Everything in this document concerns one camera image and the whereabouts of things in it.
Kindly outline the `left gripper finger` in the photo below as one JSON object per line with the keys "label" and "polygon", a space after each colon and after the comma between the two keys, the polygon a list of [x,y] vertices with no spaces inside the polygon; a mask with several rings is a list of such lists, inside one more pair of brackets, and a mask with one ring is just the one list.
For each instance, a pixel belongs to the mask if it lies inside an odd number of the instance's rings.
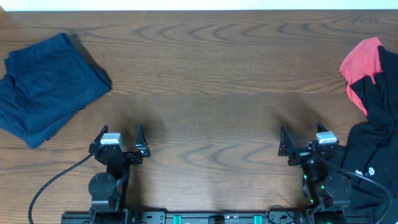
{"label": "left gripper finger", "polygon": [[102,130],[100,131],[99,135],[97,135],[97,137],[95,137],[95,139],[93,140],[93,142],[91,143],[91,146],[94,145],[99,145],[101,143],[101,139],[104,136],[104,134],[108,133],[108,126],[104,125]]}
{"label": "left gripper finger", "polygon": [[136,147],[138,149],[148,149],[147,141],[144,137],[142,124],[138,125],[137,136],[136,136]]}

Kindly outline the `black t-shirt with logo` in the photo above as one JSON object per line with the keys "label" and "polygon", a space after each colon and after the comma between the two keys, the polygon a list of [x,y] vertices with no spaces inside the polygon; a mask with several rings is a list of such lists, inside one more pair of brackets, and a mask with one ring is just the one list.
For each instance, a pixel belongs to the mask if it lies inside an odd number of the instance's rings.
{"label": "black t-shirt with logo", "polygon": [[397,223],[397,54],[379,46],[382,72],[351,85],[367,121],[351,128],[346,149],[332,163],[355,173],[350,210]]}

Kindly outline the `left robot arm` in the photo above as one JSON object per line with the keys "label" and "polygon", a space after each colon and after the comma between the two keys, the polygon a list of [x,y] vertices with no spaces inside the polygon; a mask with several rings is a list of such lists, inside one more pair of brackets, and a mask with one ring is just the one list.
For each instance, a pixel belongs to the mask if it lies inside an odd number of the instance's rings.
{"label": "left robot arm", "polygon": [[88,185],[91,195],[89,224],[141,222],[138,212],[126,205],[130,167],[142,164],[150,157],[150,149],[144,137],[142,125],[137,129],[135,151],[125,151],[119,133],[109,133],[104,126],[89,146],[89,153],[106,166],[105,172],[96,174]]}

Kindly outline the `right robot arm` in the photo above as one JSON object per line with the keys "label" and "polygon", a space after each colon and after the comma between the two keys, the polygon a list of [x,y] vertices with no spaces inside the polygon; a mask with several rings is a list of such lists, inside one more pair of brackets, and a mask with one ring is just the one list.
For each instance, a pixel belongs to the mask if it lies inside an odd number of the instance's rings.
{"label": "right robot arm", "polygon": [[295,213],[294,223],[347,222],[343,209],[350,204],[351,179],[327,164],[339,147],[339,140],[321,123],[317,124],[315,140],[305,147],[294,147],[287,129],[281,127],[278,156],[288,157],[289,166],[300,166],[302,191],[312,203]]}

